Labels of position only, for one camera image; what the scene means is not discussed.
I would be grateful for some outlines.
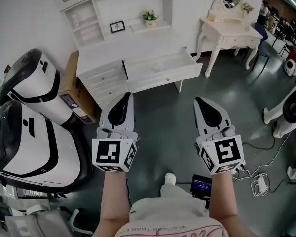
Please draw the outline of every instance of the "desk drawer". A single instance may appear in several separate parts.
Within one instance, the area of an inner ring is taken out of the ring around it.
[[[117,81],[126,80],[123,70],[110,69],[100,74],[87,78],[87,89],[93,90]]]
[[[83,85],[90,91],[113,82],[125,80],[125,72],[121,61],[111,63],[105,68],[94,69],[79,76]]]
[[[261,39],[249,37],[249,36],[225,36],[223,38],[223,44],[230,44],[230,45],[239,45],[239,44],[250,44],[250,43],[257,43],[260,44]]]
[[[197,64],[185,48],[180,53],[158,57],[148,61],[125,61],[130,92],[199,76],[202,63]]]
[[[118,81],[97,89],[90,90],[89,92],[94,100],[98,103],[98,101],[107,101],[108,99],[113,100],[115,97],[128,92],[128,87],[126,81]]]

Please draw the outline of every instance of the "picture frame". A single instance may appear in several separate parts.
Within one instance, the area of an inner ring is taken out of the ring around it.
[[[123,20],[110,24],[110,28],[113,34],[126,30]]]

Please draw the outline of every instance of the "gray floor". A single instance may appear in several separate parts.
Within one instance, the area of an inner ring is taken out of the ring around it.
[[[261,112],[264,107],[277,105],[294,85],[281,68],[282,60],[270,49],[273,57],[259,76],[264,64],[260,57],[253,72],[244,69],[243,53],[220,54],[209,78],[204,77],[209,57],[203,57],[200,77],[183,82],[181,94],[173,84],[136,93],[135,131],[142,138],[128,173],[130,199],[134,203],[142,198],[157,197],[167,172],[173,172],[178,182],[190,182],[193,174],[208,176],[196,154],[194,143],[197,129],[193,115],[193,100],[197,96],[210,98],[226,108],[236,133],[243,141],[261,147],[272,145],[271,125],[264,125]],[[85,136],[91,145],[97,125],[85,126]],[[268,164],[284,139],[277,139],[269,151],[244,146],[247,169],[254,171]],[[271,180],[271,190],[286,178],[286,169],[296,161],[296,130],[282,147],[270,167],[261,168]],[[65,205],[70,210],[84,208],[84,223],[94,229],[97,225],[104,174],[95,170],[94,178],[78,192],[60,199],[54,206]],[[276,193],[254,197],[252,179],[234,183],[238,210],[243,222],[259,236],[280,236],[281,231],[296,215],[296,185],[282,184]],[[189,190],[189,185],[181,185]]]

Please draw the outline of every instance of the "small screen device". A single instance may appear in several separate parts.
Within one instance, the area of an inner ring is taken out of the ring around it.
[[[193,175],[191,192],[196,198],[204,198],[211,196],[212,179],[204,176]]]

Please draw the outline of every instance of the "black chair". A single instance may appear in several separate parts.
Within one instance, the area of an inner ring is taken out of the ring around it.
[[[281,57],[283,56],[284,52],[290,53],[290,47],[292,45],[287,45],[287,43],[285,43],[284,47],[282,48],[282,50],[280,51]]]
[[[259,56],[263,56],[263,57],[266,57],[267,60],[266,60],[266,63],[264,64],[264,67],[263,67],[263,69],[262,69],[262,71],[261,71],[261,73],[262,73],[263,70],[265,69],[266,65],[267,65],[268,60],[269,60],[270,57],[271,57],[270,53],[269,53],[269,52],[267,51],[267,49],[266,49],[266,42],[264,42],[265,40],[267,40],[268,35],[267,35],[267,32],[266,32],[266,29],[265,29],[264,25],[261,25],[261,24],[255,23],[255,25],[254,25],[254,29],[255,29],[257,32],[259,32],[259,33],[263,36],[263,38],[261,39],[261,43],[260,43],[260,45],[259,45],[259,47],[258,47],[257,56],[256,56],[256,58],[255,58],[255,62],[254,62],[254,64],[253,64],[252,70],[255,68]],[[248,54],[248,51],[249,51],[249,49],[247,49],[244,59],[246,58],[246,56],[247,56],[247,54]]]

